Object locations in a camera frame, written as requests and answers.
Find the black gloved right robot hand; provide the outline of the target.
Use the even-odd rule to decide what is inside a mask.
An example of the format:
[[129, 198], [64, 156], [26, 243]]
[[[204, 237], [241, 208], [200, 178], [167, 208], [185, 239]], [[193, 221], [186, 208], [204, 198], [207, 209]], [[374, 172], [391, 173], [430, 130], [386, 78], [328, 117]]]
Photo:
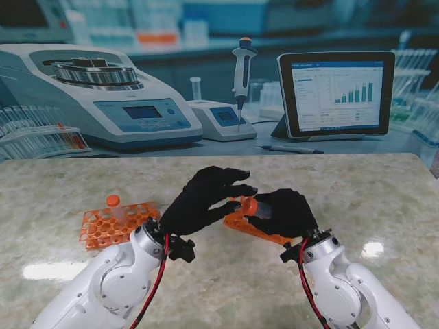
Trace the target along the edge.
[[306, 238], [312, 235], [318, 224], [305, 196], [290, 188], [282, 188], [254, 197], [272, 209], [269, 219], [247, 216], [248, 223], [267, 235], [277, 234], [284, 238]]

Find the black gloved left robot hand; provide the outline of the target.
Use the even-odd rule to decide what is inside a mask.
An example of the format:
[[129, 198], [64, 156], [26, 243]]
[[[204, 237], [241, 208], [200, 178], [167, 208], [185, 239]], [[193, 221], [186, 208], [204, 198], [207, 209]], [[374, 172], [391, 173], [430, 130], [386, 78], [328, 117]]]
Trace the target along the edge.
[[258, 189], [238, 184], [249, 171], [210, 166], [199, 170], [184, 186], [159, 221], [161, 232], [186, 236], [219, 221], [241, 208], [236, 199], [252, 197]]

